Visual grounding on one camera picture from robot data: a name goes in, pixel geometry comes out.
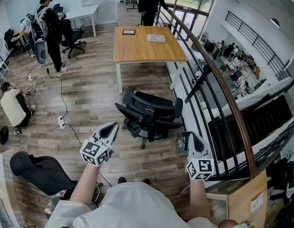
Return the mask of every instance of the railing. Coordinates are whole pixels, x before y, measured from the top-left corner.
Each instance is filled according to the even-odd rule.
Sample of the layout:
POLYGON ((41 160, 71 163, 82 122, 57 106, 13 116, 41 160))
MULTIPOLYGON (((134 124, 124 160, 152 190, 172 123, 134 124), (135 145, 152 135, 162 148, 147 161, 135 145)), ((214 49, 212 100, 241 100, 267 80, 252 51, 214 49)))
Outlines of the railing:
POLYGON ((240 32, 252 44, 252 46, 258 50, 279 80, 290 76, 290 73, 277 54, 245 22, 230 11, 228 11, 225 21, 229 22, 234 28, 236 28, 238 32, 240 32))
MULTIPOLYGON (((253 155, 253 151, 252 151, 251 142, 250 142, 250 139, 249 139, 249 136, 248 136, 246 125, 245 125, 244 120, 242 118, 242 115, 241 115, 241 113, 239 111, 239 108, 238 108, 238 106, 237 106, 237 104, 236 104, 236 102, 235 102, 235 100, 234 100, 234 98, 232 96, 231 91, 229 90, 227 84, 225 83, 221 73, 218 71, 218 69, 215 66, 214 62, 212 61, 212 59, 210 58, 208 53, 205 51, 205 49, 201 46, 201 44, 196 39, 196 37, 192 34, 192 32, 185 26, 185 24, 172 11, 169 11, 169 14, 175 20, 175 25, 173 25, 173 23, 171 23, 170 19, 167 18, 165 16, 165 14, 161 13, 161 8, 159 8, 158 16, 155 19, 154 23, 156 25, 158 25, 158 24, 161 25, 161 23, 159 23, 160 20, 163 23, 165 23, 165 21, 161 17, 161 15, 163 15, 166 18, 166 20, 169 21, 169 26, 172 28, 172 30, 174 32, 176 32, 178 34, 179 38, 184 42, 185 46, 187 47, 190 54, 192 55, 195 64, 198 66, 199 70, 202 72, 202 77, 201 78, 203 78, 203 80, 205 80, 205 82, 206 82, 206 84, 207 84, 207 86, 208 86, 208 88, 210 90, 211 96, 213 97, 213 100, 216 103, 217 109, 219 110, 220 118, 223 120, 224 131, 223 131, 223 133, 220 133, 219 130, 218 130, 218 126, 216 124, 216 119, 214 118, 214 116, 212 114, 211 107, 210 107, 209 101, 208 101, 208 99, 206 97, 205 91, 203 90, 202 87, 200 87, 200 79, 197 79, 197 77, 195 76, 195 74, 193 72, 192 65, 190 64, 190 62, 187 62, 187 65, 189 67, 189 71, 187 71, 185 68, 183 68, 183 72, 184 72, 184 74, 185 74, 185 76, 186 76, 186 78, 187 78, 187 80, 188 80, 188 82, 190 84, 191 92, 188 93, 186 87, 184 86, 186 94, 187 94, 187 98, 186 98, 185 102, 186 103, 189 102, 192 105, 191 97, 189 97, 189 95, 194 97, 194 99, 197 102, 197 105, 198 105, 198 108, 199 108, 199 111, 200 111, 200 114, 201 114, 201 117, 202 117, 202 121, 203 121, 203 123, 205 125, 207 137, 208 137, 208 140, 209 140, 210 150, 212 152, 212 157, 215 159, 214 164, 215 164, 216 175, 212 177, 212 180, 232 180, 232 179, 249 178, 249 177, 254 178, 254 177, 256 177, 257 169, 256 169, 256 162, 254 160, 254 155, 253 155), (186 32, 186 34, 189 36, 189 38, 192 40, 194 45, 198 48, 198 50, 200 51, 200 53, 204 57, 204 59, 205 59, 205 61, 207 63, 204 68, 201 67, 198 59, 194 55, 191 48, 188 46, 188 44, 185 41, 185 39, 183 38, 183 36, 179 33, 179 31, 177 29, 175 29, 175 28, 178 27, 178 25, 180 25, 180 27, 186 32), (215 91, 213 90, 213 88, 211 86, 211 83, 207 79, 207 74, 209 74, 211 72, 215 76, 215 78, 216 78, 216 80, 217 80, 217 82, 218 82, 218 84, 219 84, 225 98, 226 98, 226 101, 228 102, 228 104, 230 106, 231 112, 233 113, 233 115, 235 117, 236 123, 238 125, 238 129, 239 129, 239 132, 240 132, 240 137, 241 137, 241 139, 243 141, 243 145, 244 145, 244 151, 245 151, 245 156, 246 156, 246 160, 247 160, 246 161, 246 166, 247 166, 248 170, 243 170, 243 171, 240 170, 240 165, 238 164, 237 154, 236 154, 236 151, 235 151, 234 140, 233 140, 232 135, 230 133, 229 126, 228 126, 227 121, 225 119, 225 116, 223 114, 220 103, 219 103, 219 101, 217 99, 215 91), (194 79, 196 80, 195 85, 193 85, 193 83, 192 83, 192 81, 191 81, 191 79, 189 77, 189 74, 192 74, 191 77, 194 77, 194 79), (222 143, 220 141, 217 144, 220 146, 220 150, 222 152, 222 156, 223 156, 222 162, 223 162, 225 171, 224 171, 224 173, 220 173, 220 171, 219 171, 219 168, 218 168, 218 162, 219 161, 216 158, 216 152, 214 150, 214 144, 213 144, 213 141, 212 141, 212 138, 211 138, 211 135, 210 135, 208 123, 207 123, 207 121, 205 119, 203 110, 202 110, 202 108, 201 108, 201 106, 199 104, 198 96, 197 96, 197 93, 196 93, 196 88, 197 87, 198 87, 198 90, 200 91, 200 93, 201 93, 201 95, 202 95, 202 97, 203 97, 203 99, 205 101, 205 104, 206 104, 207 109, 209 111, 211 120, 214 123, 215 131, 216 131, 217 136, 219 137, 219 139, 221 139, 221 134, 224 134, 225 138, 227 139, 228 147, 229 147, 229 149, 232 150, 233 161, 234 161, 234 166, 235 166, 235 171, 232 174, 232 176, 231 176, 231 173, 229 173, 229 169, 228 169, 228 165, 227 165, 227 159, 226 159, 226 157, 224 155, 224 149, 223 149, 222 143)), ((182 81, 182 83, 184 85, 184 79, 182 78, 182 76, 180 76, 180 79, 181 79, 181 81, 182 81)))

